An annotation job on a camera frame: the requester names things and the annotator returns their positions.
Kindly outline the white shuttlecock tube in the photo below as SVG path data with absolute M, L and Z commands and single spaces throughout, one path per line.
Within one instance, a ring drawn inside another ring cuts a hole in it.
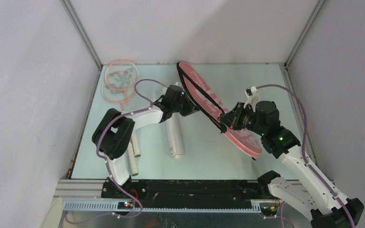
M 165 124 L 171 159 L 178 160 L 184 158 L 185 149 L 178 114 L 173 113 L 171 117 L 165 121 Z

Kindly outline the pink sport racket bag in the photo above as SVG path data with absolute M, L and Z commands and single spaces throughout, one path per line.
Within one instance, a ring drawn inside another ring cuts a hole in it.
M 253 133 L 245 129 L 235 131 L 220 123 L 218 117 L 229 110 L 194 67 L 186 62 L 178 62 L 176 68 L 186 94 L 198 109 L 243 153 L 253 158 L 259 157 L 262 148 Z

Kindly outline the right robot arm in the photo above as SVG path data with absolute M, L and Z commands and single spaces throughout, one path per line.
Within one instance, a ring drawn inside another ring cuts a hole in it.
M 314 228 L 354 228 L 358 224 L 363 203 L 342 193 L 308 158 L 299 139 L 280 124 L 274 102 L 260 101 L 255 108 L 238 102 L 218 119 L 233 130 L 247 129 L 260 135 L 264 149 L 296 174 L 306 189 L 303 192 L 270 171 L 259 178 L 257 191 L 262 198 L 274 196 L 283 200 L 306 217 Z

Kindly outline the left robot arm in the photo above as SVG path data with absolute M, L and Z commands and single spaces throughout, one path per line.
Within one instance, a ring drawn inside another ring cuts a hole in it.
M 120 112 L 109 109 L 92 135 L 96 154 L 103 159 L 113 185 L 113 192 L 120 198 L 129 196 L 131 175 L 127 166 L 127 149 L 135 130 L 150 124 L 163 123 L 174 113 L 186 117 L 197 112 L 198 107 L 178 85 L 164 89 L 160 97 L 146 108 Z

